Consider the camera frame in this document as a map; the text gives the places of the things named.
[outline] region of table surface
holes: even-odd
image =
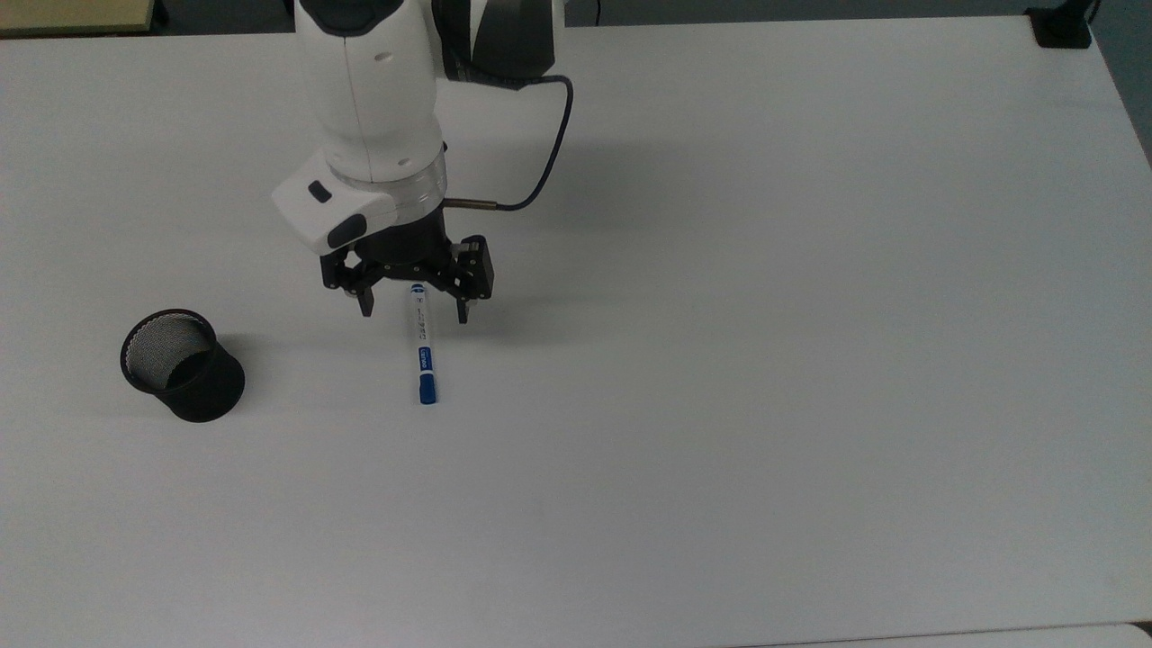
[[[702,648],[1152,618],[1152,172],[1025,18],[573,29],[495,295],[320,285],[286,35],[0,43],[13,646]],[[445,83],[505,202],[562,90]],[[195,425],[149,312],[241,360]]]
[[[1108,625],[843,641],[816,646],[826,648],[1149,648],[1152,646],[1152,639],[1130,625]]]
[[[145,31],[154,0],[3,0],[0,35]]]

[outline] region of black button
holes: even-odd
[[[311,184],[308,186],[309,194],[321,203],[326,203],[332,199],[332,194],[320,184],[319,180],[313,180]]]
[[[336,225],[328,232],[328,247],[332,249],[342,248],[348,243],[359,239],[367,232],[367,219],[363,213],[354,213]]]

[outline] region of blue marker cap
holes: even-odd
[[[420,375],[420,404],[432,405],[435,402],[435,376],[432,374]]]

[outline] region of pen holder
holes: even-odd
[[[240,362],[191,310],[161,310],[134,326],[120,349],[120,369],[134,387],[192,423],[223,416],[244,392]]]

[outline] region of black bracket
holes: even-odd
[[[1055,9],[1032,7],[1024,15],[1032,21],[1032,33],[1040,47],[1056,50],[1087,50],[1092,32],[1084,14],[1093,0],[1068,0]]]
[[[376,299],[372,286],[381,279],[404,281],[423,281],[438,291],[448,293],[456,299],[456,316],[461,324],[468,322],[468,309],[476,300],[492,296],[492,256],[484,236],[469,236],[460,243],[452,243],[444,235],[442,212],[430,214],[429,225],[420,231],[424,253],[419,258],[403,258],[394,253],[393,241],[386,240],[393,234],[388,229],[365,236],[361,241],[380,236],[380,241],[359,241],[344,246],[320,257],[320,277],[327,288],[342,288],[356,297],[361,314],[372,315]],[[416,243],[409,238],[404,242]],[[359,263],[349,268],[346,263],[350,251],[361,257]]]

